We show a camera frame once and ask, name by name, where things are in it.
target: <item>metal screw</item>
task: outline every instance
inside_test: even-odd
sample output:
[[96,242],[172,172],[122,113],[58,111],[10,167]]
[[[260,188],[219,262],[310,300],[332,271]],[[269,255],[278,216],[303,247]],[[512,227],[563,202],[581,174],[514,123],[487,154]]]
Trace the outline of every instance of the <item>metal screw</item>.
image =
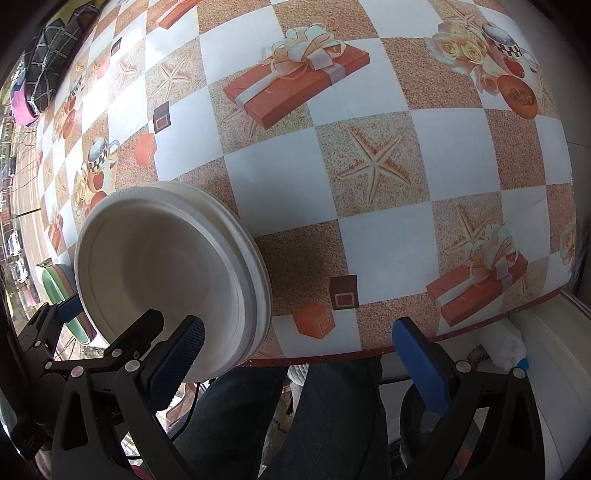
[[519,379],[525,378],[525,370],[523,370],[522,368],[519,368],[519,367],[514,368],[513,375]]
[[472,366],[468,362],[460,360],[459,362],[456,362],[456,369],[463,374],[467,374],[470,370],[472,370]]
[[74,378],[78,378],[79,376],[81,376],[84,373],[84,368],[82,368],[80,365],[78,367],[74,367],[72,369],[71,375]]
[[140,366],[140,363],[137,360],[130,360],[125,364],[125,369],[128,372],[135,372]]

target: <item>white container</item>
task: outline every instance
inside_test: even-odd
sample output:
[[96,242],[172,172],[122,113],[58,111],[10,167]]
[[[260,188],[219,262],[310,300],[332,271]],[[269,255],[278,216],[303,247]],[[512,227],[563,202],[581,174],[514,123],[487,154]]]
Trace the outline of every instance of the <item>white container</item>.
[[509,319],[502,319],[483,327],[479,332],[479,338],[492,362],[505,372],[527,356],[521,332]]
[[98,331],[114,341],[147,309],[168,338],[188,315],[205,344],[186,381],[248,359],[271,323],[271,287],[256,244],[216,199],[176,181],[112,193],[91,211],[76,248],[76,285]]

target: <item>table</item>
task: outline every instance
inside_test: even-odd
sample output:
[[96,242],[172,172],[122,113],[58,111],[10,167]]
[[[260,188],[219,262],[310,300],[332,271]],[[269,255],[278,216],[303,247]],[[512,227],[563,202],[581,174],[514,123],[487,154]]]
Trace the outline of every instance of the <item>table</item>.
[[527,40],[477,3],[110,1],[38,124],[52,257],[73,262],[115,190],[199,186],[267,265],[257,364],[386,352],[401,316],[444,338],[545,300],[576,247],[566,140]]

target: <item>blue gripper pad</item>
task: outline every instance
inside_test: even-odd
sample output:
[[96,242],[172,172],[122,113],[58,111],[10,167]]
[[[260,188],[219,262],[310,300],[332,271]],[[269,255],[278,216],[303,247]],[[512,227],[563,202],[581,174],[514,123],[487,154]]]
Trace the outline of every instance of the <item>blue gripper pad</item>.
[[450,405],[454,363],[445,350],[431,343],[408,317],[392,325],[392,345],[429,410],[443,417]]
[[203,321],[189,315],[168,340],[156,344],[148,354],[141,379],[152,412],[168,408],[204,342]]

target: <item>brown square print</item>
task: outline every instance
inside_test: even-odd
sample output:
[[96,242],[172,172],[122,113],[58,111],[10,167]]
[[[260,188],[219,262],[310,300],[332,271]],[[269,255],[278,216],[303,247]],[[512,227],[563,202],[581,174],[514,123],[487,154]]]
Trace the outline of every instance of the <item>brown square print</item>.
[[70,85],[74,85],[76,79],[83,75],[86,71],[86,65],[88,64],[88,53],[90,49],[87,48],[86,51],[80,56],[78,60],[72,65],[70,70]]
[[135,2],[117,17],[115,24],[115,37],[119,35],[127,25],[138,18],[148,9],[148,0],[135,0]]
[[423,38],[383,38],[408,107],[482,108],[472,79],[452,72],[429,52]]
[[194,168],[187,173],[183,173],[180,177],[175,178],[175,180],[185,181],[199,187],[222,202],[238,216],[236,199],[234,198],[230,177],[226,169],[226,161],[223,157]]
[[273,315],[297,312],[305,303],[330,305],[331,277],[347,275],[337,220],[256,239],[269,272]]
[[68,128],[67,122],[64,123],[63,128],[63,135],[64,137],[64,152],[66,153],[66,157],[70,153],[70,150],[76,142],[82,136],[82,108],[79,108],[75,111],[72,117],[72,125]]
[[92,90],[97,80],[109,75],[111,65],[111,44],[109,43],[103,51],[101,51],[96,58],[88,66],[88,70],[84,76],[83,93],[86,95]]
[[68,189],[68,177],[66,175],[66,164],[63,163],[56,175],[56,199],[57,209],[61,208],[66,204],[70,198],[70,192]]
[[39,208],[41,209],[41,224],[43,225],[43,229],[45,230],[49,226],[49,217],[47,215],[47,205],[45,204],[45,196],[41,197],[41,200],[39,200]]
[[55,101],[52,100],[51,102],[49,102],[49,105],[47,105],[47,108],[43,112],[43,133],[45,133],[45,131],[47,130],[47,127],[49,127],[49,124],[53,120],[53,117],[55,114],[56,114],[56,103],[55,103]]
[[98,138],[104,138],[107,142],[116,140],[116,138],[109,138],[109,119],[107,117],[107,112],[103,112],[84,135],[82,135],[83,162],[87,161],[90,148]]
[[158,181],[154,159],[150,159],[147,155],[136,157],[135,149],[138,145],[138,140],[143,135],[152,135],[148,130],[148,125],[144,125],[140,128],[117,149],[117,177],[115,178],[115,190],[124,189],[126,187],[150,185]]
[[480,7],[490,8],[491,10],[496,10],[502,14],[509,15],[509,12],[503,7],[503,4],[499,2],[499,0],[474,0],[474,3]]
[[233,18],[269,5],[269,0],[203,0],[197,4],[199,33],[203,34]]
[[56,253],[58,255],[61,255],[66,250],[68,249],[66,248],[66,241],[64,240],[64,235],[63,233],[60,233],[60,243],[57,245]]
[[542,98],[538,99],[538,113],[540,115],[560,118],[558,106],[556,105],[556,100],[554,99],[554,95],[552,94],[552,90],[550,89],[550,85],[548,84],[548,80],[546,80],[543,73],[541,74],[541,83]]
[[47,187],[53,180],[53,152],[50,150],[45,160],[43,160],[43,190],[47,190]]
[[357,0],[290,0],[273,5],[286,32],[290,28],[321,23],[338,40],[377,38],[374,25]]
[[501,190],[544,185],[544,160],[535,120],[507,110],[485,110],[496,151]]
[[361,348],[370,350],[391,346],[392,324],[407,316],[426,337],[437,335],[439,314],[426,293],[360,305],[357,309],[357,326]]
[[146,24],[146,34],[158,28],[156,21],[166,12],[170,7],[175,5],[177,0],[158,0],[154,5],[148,8],[148,23]]
[[521,307],[541,295],[546,282],[548,260],[549,257],[544,257],[527,264],[525,274],[504,293],[503,312]]
[[429,3],[431,3],[442,21],[468,22],[479,28],[486,22],[486,18],[474,4],[458,0],[429,0]]
[[488,224],[503,223],[500,192],[432,202],[439,274],[462,265],[466,252],[483,238]]
[[199,38],[185,43],[180,48],[160,60],[145,75],[148,96],[148,118],[154,109],[164,102],[170,105],[187,95],[205,87],[205,73]]
[[145,39],[109,67],[109,103],[134,83],[145,69]]
[[102,19],[101,21],[99,21],[96,24],[96,29],[95,29],[95,36],[93,37],[93,40],[96,39],[96,37],[98,37],[101,33],[103,33],[103,31],[105,30],[105,28],[107,28],[109,25],[111,25],[115,20],[117,20],[117,15],[119,15],[119,10],[121,9],[120,5],[117,5],[116,7],[114,7],[109,13],[107,13]]
[[574,191],[571,183],[546,185],[550,218],[550,253],[560,251],[560,234],[576,219]]
[[277,340],[277,335],[275,334],[275,329],[273,328],[273,324],[269,327],[269,333],[267,333],[267,337],[263,341],[262,345],[258,348],[258,350],[252,356],[253,358],[285,358],[283,350],[281,350],[281,345],[279,345],[279,340]]
[[316,132],[339,217],[429,200],[408,113],[335,122]]
[[77,244],[74,244],[68,247],[68,257],[70,257],[70,264],[73,268],[76,268],[76,245]]
[[257,124],[223,92],[226,85],[245,71],[237,72],[208,86],[224,154],[312,126],[310,111],[305,103],[267,130]]

